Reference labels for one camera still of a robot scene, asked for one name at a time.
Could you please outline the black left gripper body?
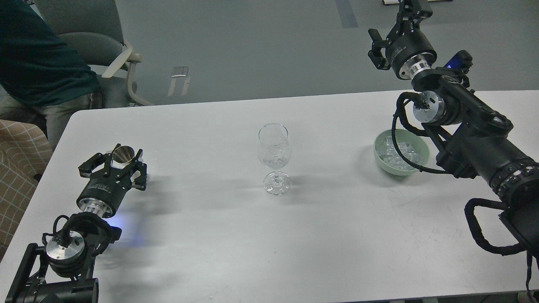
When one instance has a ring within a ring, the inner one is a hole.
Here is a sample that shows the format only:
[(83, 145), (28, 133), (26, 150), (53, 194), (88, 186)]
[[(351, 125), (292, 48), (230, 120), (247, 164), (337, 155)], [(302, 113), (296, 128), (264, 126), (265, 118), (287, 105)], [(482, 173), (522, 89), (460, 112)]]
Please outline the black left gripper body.
[(94, 173), (82, 172), (81, 177), (89, 178), (87, 185), (77, 198), (77, 207), (83, 212), (91, 212), (100, 218), (113, 217), (120, 204), (132, 188), (139, 171), (124, 171), (118, 168), (98, 170)]

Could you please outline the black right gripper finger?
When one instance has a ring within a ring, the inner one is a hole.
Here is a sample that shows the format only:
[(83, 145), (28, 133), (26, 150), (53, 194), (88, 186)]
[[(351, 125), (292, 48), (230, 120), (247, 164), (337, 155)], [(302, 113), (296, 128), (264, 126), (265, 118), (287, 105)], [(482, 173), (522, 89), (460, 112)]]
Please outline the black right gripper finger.
[(420, 23), (432, 15), (427, 0), (399, 0), (396, 29), (419, 29)]
[(376, 69), (389, 70), (391, 64), (388, 59), (382, 54), (382, 50), (391, 45), (390, 40), (383, 40), (377, 29), (368, 29), (368, 34), (372, 40), (371, 50), (368, 52), (368, 57), (375, 65)]

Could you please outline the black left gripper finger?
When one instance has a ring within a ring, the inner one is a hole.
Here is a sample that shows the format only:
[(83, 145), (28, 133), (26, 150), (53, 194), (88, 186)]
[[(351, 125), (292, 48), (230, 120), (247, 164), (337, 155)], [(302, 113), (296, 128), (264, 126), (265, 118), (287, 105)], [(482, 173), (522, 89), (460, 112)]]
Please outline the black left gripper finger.
[(133, 148), (125, 148), (125, 170), (128, 171), (129, 184), (125, 185), (125, 191), (131, 188), (145, 191), (147, 188), (147, 165), (140, 160), (142, 149), (137, 153)]
[(92, 157), (90, 157), (88, 160), (86, 160), (84, 163), (79, 165), (78, 167), (79, 175), (81, 177), (90, 178), (97, 167), (100, 167), (100, 165), (104, 165), (104, 168), (98, 171), (98, 174), (108, 176), (110, 175), (112, 162), (113, 162), (112, 153), (104, 153), (104, 154), (96, 153)]

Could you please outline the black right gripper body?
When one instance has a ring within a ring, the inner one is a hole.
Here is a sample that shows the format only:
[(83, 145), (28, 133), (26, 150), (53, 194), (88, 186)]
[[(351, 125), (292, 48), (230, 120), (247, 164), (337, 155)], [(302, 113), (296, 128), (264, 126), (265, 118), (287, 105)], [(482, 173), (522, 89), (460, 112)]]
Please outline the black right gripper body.
[(400, 80), (412, 79), (410, 69), (416, 61), (423, 59), (431, 66), (437, 59), (433, 46), (418, 28), (412, 26), (406, 26), (405, 29), (394, 28), (387, 35), (387, 40), (389, 46), (385, 50), (385, 55)]

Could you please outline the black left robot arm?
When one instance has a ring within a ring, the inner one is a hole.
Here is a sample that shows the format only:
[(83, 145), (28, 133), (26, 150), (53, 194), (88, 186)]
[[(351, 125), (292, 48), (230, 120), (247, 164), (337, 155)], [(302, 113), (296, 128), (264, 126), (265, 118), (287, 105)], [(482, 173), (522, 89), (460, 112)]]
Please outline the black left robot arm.
[(96, 153), (78, 170), (88, 182), (77, 198), (79, 213), (60, 215), (42, 245), (31, 243), (8, 290), (7, 303), (96, 303), (99, 281), (93, 277), (96, 257), (120, 239), (112, 218), (131, 189), (147, 188), (143, 150), (116, 144)]

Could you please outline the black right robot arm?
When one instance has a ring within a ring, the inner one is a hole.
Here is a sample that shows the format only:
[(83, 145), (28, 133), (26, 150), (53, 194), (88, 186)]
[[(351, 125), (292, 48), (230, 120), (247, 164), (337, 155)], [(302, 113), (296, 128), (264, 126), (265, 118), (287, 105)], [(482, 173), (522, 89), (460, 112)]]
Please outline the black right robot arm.
[[(400, 80), (410, 80), (413, 92), (400, 94), (392, 119), (391, 137), (396, 144), (396, 123), (416, 136), (428, 137), (439, 153), (439, 169), (404, 161), (419, 171), (450, 174), (456, 178), (481, 176), (498, 201), (472, 198), (464, 207), (475, 243), (502, 256), (527, 253), (529, 286), (533, 261), (538, 261), (539, 175), (538, 163), (507, 136), (512, 121), (491, 109), (470, 89), (468, 72), (473, 65), (466, 51), (457, 52), (443, 67), (433, 68), (437, 54), (420, 23), (432, 16), (426, 0), (401, 0), (396, 23), (386, 38), (369, 29), (368, 56), (379, 70), (393, 69)], [(476, 207), (501, 210), (501, 222), (517, 239), (510, 246), (493, 246), (483, 236)]]

